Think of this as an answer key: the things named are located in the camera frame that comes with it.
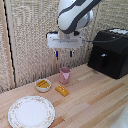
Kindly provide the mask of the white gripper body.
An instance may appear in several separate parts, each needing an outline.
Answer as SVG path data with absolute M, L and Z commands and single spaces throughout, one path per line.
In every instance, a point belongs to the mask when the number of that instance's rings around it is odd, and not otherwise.
M 49 48 L 80 48 L 82 46 L 82 38 L 80 35 L 65 34 L 61 37 L 59 33 L 47 34 L 47 46 Z

